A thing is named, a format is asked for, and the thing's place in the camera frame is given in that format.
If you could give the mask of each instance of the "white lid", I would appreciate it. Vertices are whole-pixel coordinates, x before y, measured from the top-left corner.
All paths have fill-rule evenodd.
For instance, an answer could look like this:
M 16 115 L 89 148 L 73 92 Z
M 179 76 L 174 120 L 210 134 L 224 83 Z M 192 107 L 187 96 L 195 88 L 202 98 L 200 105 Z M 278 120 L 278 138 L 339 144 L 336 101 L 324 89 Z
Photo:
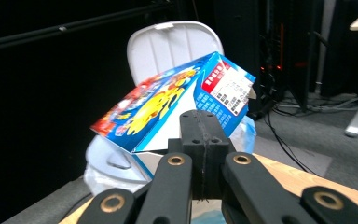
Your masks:
M 191 62 L 223 47 L 217 34 L 197 21 L 170 21 L 135 32 L 127 58 L 135 85 L 148 77 Z

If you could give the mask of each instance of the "bolt hole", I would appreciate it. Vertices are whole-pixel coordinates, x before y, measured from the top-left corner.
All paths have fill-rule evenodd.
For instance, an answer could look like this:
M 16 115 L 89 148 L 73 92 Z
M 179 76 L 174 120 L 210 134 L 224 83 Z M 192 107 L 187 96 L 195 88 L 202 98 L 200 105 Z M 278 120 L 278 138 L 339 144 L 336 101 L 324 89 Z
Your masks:
M 299 224 L 300 222 L 295 217 L 284 216 L 282 218 L 284 224 Z
M 172 156 L 168 158 L 168 164 L 170 165 L 182 165 L 185 163 L 185 159 L 180 156 Z
M 237 164 L 242 164 L 242 165 L 247 165 L 247 164 L 251 163 L 251 159 L 249 159 L 245 156 L 242 156 L 242 155 L 235 156 L 234 161 Z
M 153 224 L 170 224 L 170 221 L 166 217 L 158 217 L 154 220 Z
M 218 139 L 218 138 L 214 138 L 211 140 L 211 142 L 213 143 L 219 143 L 219 142 L 222 142 L 222 140 Z

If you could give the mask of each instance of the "cable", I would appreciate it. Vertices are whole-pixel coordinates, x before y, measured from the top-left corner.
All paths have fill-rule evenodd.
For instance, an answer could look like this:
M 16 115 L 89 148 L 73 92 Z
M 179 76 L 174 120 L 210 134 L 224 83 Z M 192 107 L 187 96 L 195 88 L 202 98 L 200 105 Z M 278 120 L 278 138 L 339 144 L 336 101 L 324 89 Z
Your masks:
M 307 165 L 305 165 L 304 163 L 302 163 L 298 157 L 295 155 L 295 153 L 292 151 L 292 149 L 280 138 L 279 135 L 276 134 L 275 128 L 272 127 L 271 124 L 271 119 L 270 119 L 270 115 L 269 112 L 267 113 L 267 118 L 268 121 L 266 121 L 266 118 L 264 117 L 264 121 L 266 122 L 266 124 L 270 127 L 270 129 L 272 130 L 272 133 L 274 134 L 275 138 L 277 139 L 279 145 L 281 146 L 281 148 L 283 149 L 283 151 L 286 153 L 286 155 L 292 159 L 292 161 L 294 161 L 303 171 L 307 172 L 307 173 L 312 173 L 314 175 L 317 175 L 315 172 L 313 172 Z
M 196 14 L 196 20 L 200 21 L 199 12 L 197 11 L 196 1 L 192 0 L 192 3 L 193 3 L 193 8 L 194 8 L 194 13 Z

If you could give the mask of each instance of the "gray floor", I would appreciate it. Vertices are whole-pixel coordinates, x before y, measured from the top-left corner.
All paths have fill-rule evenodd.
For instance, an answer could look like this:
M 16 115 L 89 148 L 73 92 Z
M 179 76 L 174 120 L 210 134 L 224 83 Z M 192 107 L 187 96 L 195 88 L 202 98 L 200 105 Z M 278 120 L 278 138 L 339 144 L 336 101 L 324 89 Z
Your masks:
M 320 103 L 325 101 L 310 100 L 311 105 Z M 296 109 L 290 107 L 278 108 L 296 113 Z M 331 110 L 323 113 L 297 113 L 295 116 L 270 112 L 270 121 L 277 135 L 312 171 L 324 178 L 358 189 L 358 137 L 351 138 L 344 134 L 355 112 Z M 263 119 L 258 120 L 255 127 L 255 153 L 296 166 L 283 153 L 272 130 Z

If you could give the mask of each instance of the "black cable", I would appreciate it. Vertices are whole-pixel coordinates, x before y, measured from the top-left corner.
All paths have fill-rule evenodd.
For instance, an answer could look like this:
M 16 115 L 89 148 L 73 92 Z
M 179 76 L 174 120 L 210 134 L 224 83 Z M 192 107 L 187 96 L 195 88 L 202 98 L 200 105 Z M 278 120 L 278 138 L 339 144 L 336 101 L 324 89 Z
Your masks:
M 295 153 L 292 151 L 292 149 L 280 138 L 279 135 L 276 134 L 275 128 L 272 127 L 271 124 L 271 119 L 270 119 L 270 115 L 269 112 L 267 113 L 267 118 L 268 121 L 266 121 L 266 118 L 264 118 L 264 121 L 266 122 L 266 124 L 270 127 L 270 129 L 272 130 L 272 133 L 274 134 L 275 138 L 277 139 L 279 145 L 281 146 L 281 148 L 283 149 L 284 153 L 286 153 L 286 155 L 292 159 L 292 161 L 294 161 L 303 171 L 307 172 L 307 173 L 312 173 L 314 175 L 317 175 L 315 172 L 313 172 L 307 165 L 305 165 L 304 163 L 302 163 L 298 157 L 295 155 Z
M 81 197 L 79 200 L 77 200 L 66 212 L 65 214 L 62 216 L 60 222 L 62 222 L 66 217 L 69 216 L 69 214 L 72 212 L 72 210 L 74 210 L 74 208 L 76 206 L 79 205 L 79 203 L 81 203 L 84 199 L 88 198 L 89 196 L 91 196 L 91 193 L 86 194 L 85 196 Z

